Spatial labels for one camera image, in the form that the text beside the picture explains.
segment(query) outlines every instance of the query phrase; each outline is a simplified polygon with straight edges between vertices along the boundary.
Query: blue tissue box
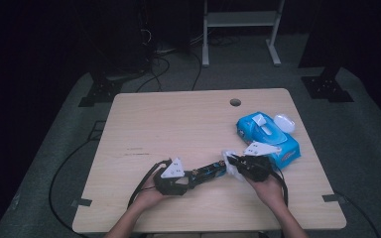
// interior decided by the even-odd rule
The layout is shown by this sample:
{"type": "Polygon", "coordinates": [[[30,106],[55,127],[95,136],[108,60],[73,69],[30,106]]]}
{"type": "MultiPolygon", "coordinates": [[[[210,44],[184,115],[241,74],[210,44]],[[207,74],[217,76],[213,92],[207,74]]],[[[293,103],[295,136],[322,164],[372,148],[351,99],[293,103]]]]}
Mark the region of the blue tissue box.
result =
{"type": "Polygon", "coordinates": [[[240,118],[236,126],[237,134],[247,145],[259,142],[281,148],[278,153],[266,155],[279,169],[286,167],[301,155],[299,143],[290,134],[283,132],[268,115],[262,112],[240,118]],[[256,118],[261,118],[263,122],[259,123],[256,118]]]}

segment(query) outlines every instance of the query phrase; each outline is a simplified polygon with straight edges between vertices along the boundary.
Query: black cable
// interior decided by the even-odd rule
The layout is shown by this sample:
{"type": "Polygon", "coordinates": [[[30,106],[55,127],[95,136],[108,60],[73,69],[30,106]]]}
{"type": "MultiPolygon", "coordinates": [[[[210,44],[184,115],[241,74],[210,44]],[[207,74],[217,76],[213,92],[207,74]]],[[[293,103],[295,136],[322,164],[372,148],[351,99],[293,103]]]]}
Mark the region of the black cable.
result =
{"type": "Polygon", "coordinates": [[[169,63],[168,60],[163,59],[163,58],[159,58],[158,60],[163,60],[163,61],[167,64],[166,69],[164,69],[161,73],[155,75],[154,77],[152,77],[152,78],[148,79],[147,81],[145,81],[144,83],[142,83],[142,84],[138,87],[138,89],[136,89],[135,92],[139,92],[139,91],[141,90],[141,88],[142,88],[143,86],[145,86],[145,84],[149,83],[150,81],[152,81],[152,80],[154,80],[154,79],[156,79],[156,78],[157,78],[157,80],[158,80],[158,77],[159,77],[159,76],[163,75],[165,72],[167,72],[167,70],[169,70],[169,68],[170,68],[170,63],[169,63]]]}
{"type": "Polygon", "coordinates": [[[196,79],[194,80],[193,82],[193,86],[191,87],[191,91],[194,91],[194,87],[196,86],[196,83],[197,83],[197,80],[199,79],[199,76],[200,76],[200,72],[202,70],[202,62],[200,61],[199,57],[195,54],[195,53],[192,53],[194,55],[194,57],[197,59],[197,62],[199,64],[199,71],[197,72],[197,76],[196,76],[196,79]]]}
{"type": "Polygon", "coordinates": [[[151,188],[156,188],[156,187],[155,186],[149,186],[149,187],[141,188],[141,191],[149,190],[151,188]]]}
{"type": "Polygon", "coordinates": [[[217,48],[225,48],[225,47],[229,47],[231,45],[234,45],[234,44],[237,44],[240,42],[240,37],[239,36],[235,36],[235,38],[237,40],[233,40],[232,37],[225,37],[225,36],[211,36],[209,38],[209,45],[212,46],[212,47],[217,47],[217,48]]]}
{"type": "Polygon", "coordinates": [[[287,206],[289,206],[289,189],[287,188],[286,181],[284,180],[284,175],[281,172],[281,170],[276,167],[276,169],[280,172],[281,176],[279,176],[276,172],[271,171],[270,174],[277,179],[277,181],[280,183],[281,187],[283,188],[283,197],[284,197],[284,202],[286,203],[287,206]]]}
{"type": "Polygon", "coordinates": [[[157,83],[159,84],[159,89],[158,89],[158,91],[163,91],[162,83],[160,82],[159,77],[154,73],[153,66],[150,67],[150,72],[151,72],[151,74],[156,78],[157,83]]]}
{"type": "Polygon", "coordinates": [[[373,232],[375,233],[376,237],[380,238],[379,231],[376,229],[376,226],[373,224],[372,220],[356,203],[354,203],[348,196],[346,196],[342,192],[339,192],[338,190],[333,189],[333,192],[342,196],[345,200],[347,200],[349,203],[351,203],[363,215],[363,217],[367,220],[370,227],[373,229],[373,232]]]}
{"type": "Polygon", "coordinates": [[[153,174],[153,172],[162,164],[167,164],[169,161],[161,161],[161,162],[158,162],[158,163],[155,163],[149,171],[147,171],[147,174],[142,178],[142,180],[140,181],[140,183],[137,185],[137,187],[135,188],[134,192],[132,193],[131,197],[129,198],[129,202],[128,202],[128,208],[129,206],[134,202],[135,200],[135,197],[138,195],[138,193],[142,190],[142,186],[144,185],[144,183],[147,181],[147,179],[153,174]]]}
{"type": "Polygon", "coordinates": [[[83,235],[83,234],[79,234],[77,232],[75,232],[72,227],[70,227],[69,225],[67,225],[66,223],[64,223],[64,221],[58,216],[57,212],[55,211],[55,208],[52,204],[52,192],[53,192],[53,188],[54,188],[54,184],[55,184],[55,180],[59,174],[59,172],[61,171],[61,169],[64,167],[64,165],[66,164],[67,161],[69,161],[69,159],[77,152],[79,151],[82,147],[86,146],[88,144],[88,142],[90,141],[94,141],[96,138],[100,137],[101,134],[98,134],[94,137],[92,137],[91,139],[88,139],[86,140],[84,143],[82,143],[80,146],[78,146],[75,150],[73,150],[64,160],[63,162],[61,163],[61,165],[58,167],[58,170],[57,172],[54,174],[54,177],[52,178],[52,182],[51,182],[51,187],[49,189],[49,196],[48,196],[48,200],[49,200],[49,206],[51,208],[51,211],[52,211],[52,214],[54,215],[54,217],[57,219],[57,221],[62,225],[64,226],[66,229],[68,229],[69,231],[75,233],[76,235],[80,236],[80,237],[84,237],[84,238],[88,238],[86,235],[83,235]]]}

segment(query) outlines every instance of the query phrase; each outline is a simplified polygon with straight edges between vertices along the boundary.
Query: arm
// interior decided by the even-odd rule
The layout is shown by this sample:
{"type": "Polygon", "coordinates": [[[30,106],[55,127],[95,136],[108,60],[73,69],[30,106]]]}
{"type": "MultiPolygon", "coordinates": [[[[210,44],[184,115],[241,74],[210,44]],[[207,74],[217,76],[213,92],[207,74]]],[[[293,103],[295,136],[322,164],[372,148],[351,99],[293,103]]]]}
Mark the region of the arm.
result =
{"type": "MultiPolygon", "coordinates": [[[[144,183],[143,188],[154,187],[154,174],[152,174],[144,183]]],[[[116,224],[104,236],[105,238],[128,238],[132,233],[135,223],[141,214],[157,205],[168,196],[162,195],[155,188],[142,190],[138,193],[135,201],[129,206],[125,213],[120,217],[116,224]]]]}
{"type": "Polygon", "coordinates": [[[246,180],[253,186],[261,201],[274,213],[286,238],[308,237],[308,234],[286,206],[282,188],[274,177],[268,176],[265,181],[259,182],[255,182],[250,178],[246,178],[246,180]]]}

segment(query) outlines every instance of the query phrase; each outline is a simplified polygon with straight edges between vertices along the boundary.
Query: metal stand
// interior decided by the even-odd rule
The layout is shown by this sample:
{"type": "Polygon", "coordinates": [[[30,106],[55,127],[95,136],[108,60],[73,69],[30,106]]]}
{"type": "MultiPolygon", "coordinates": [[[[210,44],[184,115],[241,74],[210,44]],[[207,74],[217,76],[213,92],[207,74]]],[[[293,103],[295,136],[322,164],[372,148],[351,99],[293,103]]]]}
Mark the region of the metal stand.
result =
{"type": "Polygon", "coordinates": [[[265,12],[220,12],[208,13],[207,0],[204,2],[202,65],[209,66],[208,28],[209,27],[273,27],[271,39],[266,40],[274,66],[281,65],[275,50],[275,39],[280,25],[285,0],[280,0],[277,11],[265,12]]]}
{"type": "Polygon", "coordinates": [[[90,73],[93,83],[85,97],[82,97],[78,107],[92,107],[94,103],[113,102],[114,97],[120,93],[124,80],[108,80],[104,75],[90,73]]]}
{"type": "Polygon", "coordinates": [[[313,99],[327,99],[329,102],[353,102],[349,93],[339,86],[335,80],[339,72],[339,66],[327,66],[320,76],[304,76],[302,81],[305,84],[309,95],[313,99]]]}

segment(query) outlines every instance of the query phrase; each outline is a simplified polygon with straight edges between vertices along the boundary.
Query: person's right hand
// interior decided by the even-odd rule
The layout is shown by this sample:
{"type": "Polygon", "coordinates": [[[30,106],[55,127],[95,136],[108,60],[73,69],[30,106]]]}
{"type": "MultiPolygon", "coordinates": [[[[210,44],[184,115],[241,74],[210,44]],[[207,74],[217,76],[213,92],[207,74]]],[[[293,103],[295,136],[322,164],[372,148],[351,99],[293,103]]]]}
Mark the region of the person's right hand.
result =
{"type": "Polygon", "coordinates": [[[286,205],[282,187],[273,176],[269,175],[264,181],[254,181],[250,178],[246,178],[246,180],[255,189],[259,199],[261,199],[261,201],[268,207],[273,208],[286,205]]]}

